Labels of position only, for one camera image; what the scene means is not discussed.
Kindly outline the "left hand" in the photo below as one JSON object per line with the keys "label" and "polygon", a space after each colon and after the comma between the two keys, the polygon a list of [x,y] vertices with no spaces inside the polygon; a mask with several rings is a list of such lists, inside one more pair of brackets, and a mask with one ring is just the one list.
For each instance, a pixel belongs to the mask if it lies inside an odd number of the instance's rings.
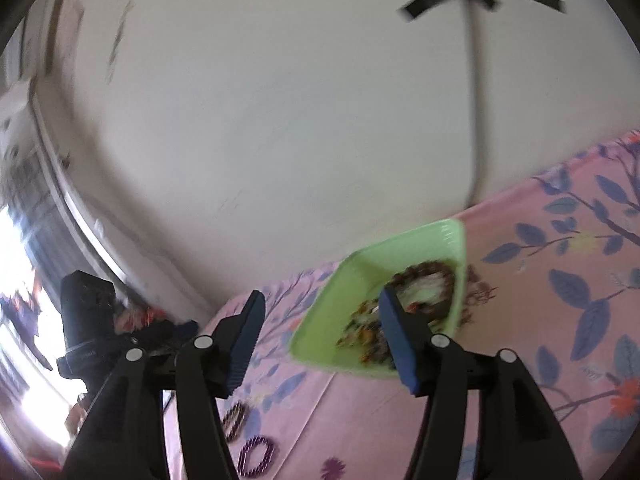
{"label": "left hand", "polygon": [[75,437],[81,425],[86,419],[88,409],[90,408],[90,399],[87,393],[81,393],[76,403],[70,408],[66,416],[64,426],[67,433],[71,437]]}

